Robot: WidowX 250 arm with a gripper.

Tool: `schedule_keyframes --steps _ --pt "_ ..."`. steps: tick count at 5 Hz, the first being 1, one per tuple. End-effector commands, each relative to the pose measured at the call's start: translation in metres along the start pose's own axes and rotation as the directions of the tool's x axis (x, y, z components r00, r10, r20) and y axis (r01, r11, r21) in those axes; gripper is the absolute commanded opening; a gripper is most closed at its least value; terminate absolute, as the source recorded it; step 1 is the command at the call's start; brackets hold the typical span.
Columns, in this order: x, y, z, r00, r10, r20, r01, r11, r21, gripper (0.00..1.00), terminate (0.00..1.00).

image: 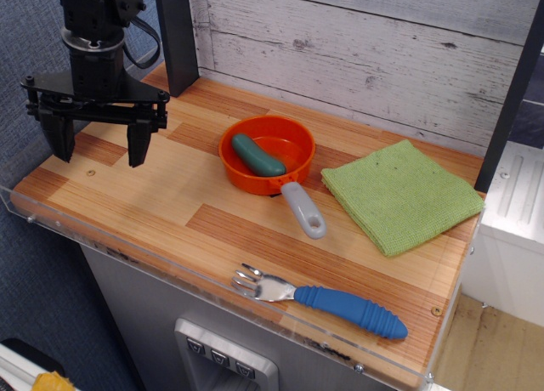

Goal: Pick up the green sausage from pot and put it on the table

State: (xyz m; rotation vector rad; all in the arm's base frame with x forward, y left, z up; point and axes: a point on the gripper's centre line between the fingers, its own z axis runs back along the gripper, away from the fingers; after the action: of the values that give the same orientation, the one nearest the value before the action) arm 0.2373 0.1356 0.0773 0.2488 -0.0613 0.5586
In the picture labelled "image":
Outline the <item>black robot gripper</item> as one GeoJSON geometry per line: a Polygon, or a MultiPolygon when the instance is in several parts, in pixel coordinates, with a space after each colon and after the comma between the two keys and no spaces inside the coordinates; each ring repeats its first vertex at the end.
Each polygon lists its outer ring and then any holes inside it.
{"type": "Polygon", "coordinates": [[[26,112],[39,118],[53,154],[63,162],[75,149],[73,120],[129,125],[128,163],[145,162],[150,135],[167,126],[170,95],[136,80],[123,67],[122,51],[84,53],[71,50],[67,71],[22,78],[26,112]]]}

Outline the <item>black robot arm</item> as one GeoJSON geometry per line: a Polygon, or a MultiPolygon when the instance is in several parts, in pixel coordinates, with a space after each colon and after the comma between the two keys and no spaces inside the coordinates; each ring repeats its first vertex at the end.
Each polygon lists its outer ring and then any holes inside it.
{"type": "Polygon", "coordinates": [[[69,162],[76,121],[127,126],[128,163],[145,161],[153,133],[167,126],[167,92],[142,83],[124,68],[125,30],[147,28],[139,17],[144,0],[60,0],[61,37],[70,54],[68,71],[25,76],[27,113],[41,124],[53,154],[69,162]]]}

